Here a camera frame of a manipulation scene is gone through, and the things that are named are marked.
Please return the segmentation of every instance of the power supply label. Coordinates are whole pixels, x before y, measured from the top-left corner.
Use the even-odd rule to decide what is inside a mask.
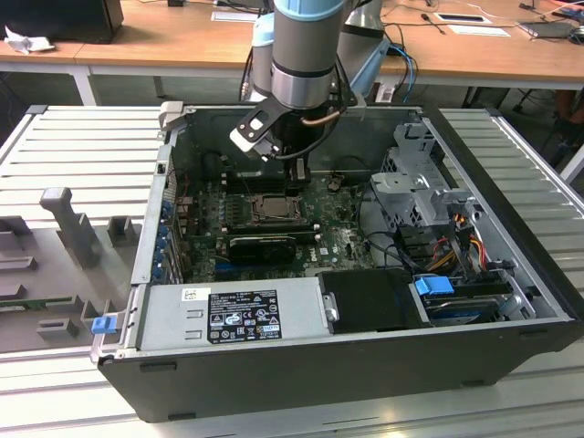
[[[212,344],[282,338],[275,290],[209,294],[208,315]]]

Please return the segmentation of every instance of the motherboard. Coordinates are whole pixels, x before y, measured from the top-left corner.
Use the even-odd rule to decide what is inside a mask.
[[[357,186],[331,187],[326,176],[294,196],[259,193],[249,186],[234,193],[220,182],[186,192],[178,199],[178,211],[187,281],[303,277],[374,267],[355,221]]]

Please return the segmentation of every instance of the wooden desk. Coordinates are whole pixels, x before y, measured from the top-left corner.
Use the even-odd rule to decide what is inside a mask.
[[[8,44],[0,44],[0,62],[29,62],[48,64],[74,64],[75,55],[83,47],[83,43],[58,43],[57,50],[47,52],[31,52],[29,55],[16,52]]]
[[[424,3],[416,2],[421,9]],[[538,15],[520,9],[514,0],[473,0],[487,13],[511,17],[515,20],[487,17],[493,22],[487,26],[513,26],[515,21],[537,21]],[[423,24],[422,11],[395,7],[388,2],[385,23]],[[541,12],[554,9],[551,3],[537,2]],[[469,5],[442,1],[439,12],[482,15]],[[427,13],[434,23],[444,23],[433,13]],[[548,20],[557,20],[547,16]],[[400,42],[396,26],[388,26],[391,39]],[[533,82],[530,88],[574,88],[584,85],[584,47],[569,41],[531,39],[519,27],[504,28],[510,37],[457,35],[448,26],[441,26],[446,35],[434,26],[401,27],[408,53],[418,62],[421,83],[444,85],[484,85],[510,87],[509,81]],[[394,76],[396,68],[403,67],[403,60],[388,57],[381,67],[383,76]]]
[[[213,5],[121,4],[124,22],[113,43],[86,44],[75,56],[79,64],[243,69],[251,23],[211,21]]]
[[[423,24],[421,11],[395,7],[397,3],[427,10],[422,0],[387,0],[385,22]],[[518,0],[472,0],[487,13],[518,20],[538,20],[519,9]],[[542,11],[554,8],[538,2]],[[166,2],[122,0],[123,27],[110,45],[58,43],[57,51],[28,57],[0,47],[0,69],[67,73],[74,77],[85,105],[99,104],[94,75],[239,78],[251,44],[251,23],[211,21],[211,5],[188,4],[169,8]],[[440,12],[482,14],[469,5],[440,0]],[[428,12],[433,21],[440,23]],[[494,25],[515,22],[488,17]],[[521,29],[506,28],[511,37],[456,35],[447,26],[441,35],[433,26],[403,26],[408,52],[419,66],[417,83],[535,89],[580,89],[584,85],[584,47],[568,41],[529,40]],[[395,26],[390,36],[400,41]],[[380,78],[400,80],[403,60],[388,57]]]

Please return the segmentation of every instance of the black computer case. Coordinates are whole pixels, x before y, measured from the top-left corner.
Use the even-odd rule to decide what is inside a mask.
[[[74,40],[108,44],[123,21],[120,0],[11,0],[0,2],[1,33],[5,26],[27,37],[51,42]]]

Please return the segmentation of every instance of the blue cable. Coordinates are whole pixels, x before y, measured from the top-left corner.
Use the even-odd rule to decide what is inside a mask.
[[[403,102],[407,102],[408,101],[408,98],[410,97],[410,92],[412,91],[412,86],[413,86],[413,65],[412,65],[412,59],[410,58],[410,56],[407,53],[405,53],[399,47],[396,47],[394,45],[391,45],[391,47],[396,52],[398,52],[400,55],[403,56],[403,58],[408,63],[408,68],[410,69],[410,78],[408,80],[408,82],[409,82],[409,84],[408,84],[408,90],[406,91],[405,96],[403,97]]]

